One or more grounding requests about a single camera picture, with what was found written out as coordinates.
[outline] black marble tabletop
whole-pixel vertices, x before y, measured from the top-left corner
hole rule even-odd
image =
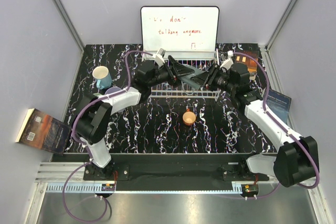
[[[220,53],[232,49],[256,51],[259,62],[263,65],[257,44],[217,44],[217,48]],[[141,49],[141,45],[87,45],[65,122],[70,123],[84,93],[101,92],[92,77],[95,67],[108,67],[113,85],[123,88],[127,85],[123,57],[129,50]],[[139,62],[140,54],[131,55],[129,63],[132,74]],[[260,70],[251,85],[260,92],[266,86]],[[192,126],[186,126],[182,122],[186,108],[190,108],[197,116]],[[113,114],[105,142],[110,153],[275,152],[262,131],[234,109],[225,92],[217,102],[214,99],[149,98],[145,104]],[[70,139],[66,152],[81,153],[85,149]]]

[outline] blue book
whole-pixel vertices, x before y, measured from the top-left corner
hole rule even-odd
[[[16,142],[62,155],[71,127],[37,109],[29,109]]]
[[[290,102],[292,98],[270,89],[266,104],[284,123],[287,124]]]

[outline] wire dish rack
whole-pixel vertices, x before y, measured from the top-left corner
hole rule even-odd
[[[210,66],[214,63],[219,64],[219,57],[218,57],[218,50],[213,51],[213,57],[209,57],[208,59],[198,59],[198,57],[193,56],[192,58],[185,58],[185,54],[183,57],[179,57],[174,55],[173,52],[166,52],[166,55],[171,55],[174,57],[175,60],[177,60],[181,64],[187,64],[191,65],[195,68],[201,69],[203,71],[206,71],[210,68]],[[142,61],[144,60],[150,60],[153,59],[151,56],[142,55]],[[167,82],[158,84],[154,87],[152,87],[152,94],[150,97],[152,98],[201,98],[201,99],[217,99],[219,98],[220,90],[216,91],[209,91],[205,88],[200,88],[200,90],[194,90],[192,87],[190,87],[186,83],[182,83],[177,88],[174,88],[170,86]]]

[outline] metal floor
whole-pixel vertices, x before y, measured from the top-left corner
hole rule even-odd
[[[260,185],[260,195],[271,190]],[[91,198],[78,202],[89,194],[67,194],[66,202],[75,216],[92,220],[100,216],[104,203]],[[307,190],[294,186],[280,187],[272,196],[260,200],[233,200],[219,195],[179,194],[114,194],[108,198],[112,207],[99,223],[113,224],[311,224],[317,223]],[[64,210],[61,193],[46,193],[40,211],[39,224],[80,223]]]

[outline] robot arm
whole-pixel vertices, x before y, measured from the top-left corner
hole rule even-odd
[[[160,49],[153,55],[153,60],[143,61],[136,69],[128,90],[124,89],[119,91],[120,94],[116,96],[107,97],[95,103],[79,119],[76,133],[79,135],[80,140],[86,144],[83,147],[88,148],[93,157],[92,162],[98,168],[103,169],[111,164],[111,155],[104,141],[110,116],[124,108],[145,102],[151,94],[152,86],[168,82],[176,87],[181,84],[180,77],[194,72],[193,69],[178,63],[172,56],[168,56],[170,62],[170,65],[168,65],[163,59],[164,54],[165,51]],[[79,112],[96,99],[98,97],[93,94],[85,94],[76,108],[71,124],[73,124]]]
[[[214,64],[207,73],[191,77],[191,80],[209,90],[220,88],[230,94],[231,101],[244,116],[253,121],[271,140],[278,153],[276,157],[257,154],[246,160],[248,172],[262,173],[276,177],[289,187],[315,177],[314,167],[294,137],[306,149],[319,169],[318,148],[311,136],[302,137],[280,120],[266,106],[259,93],[249,84],[247,66],[242,63],[226,63],[228,70],[223,72]]]

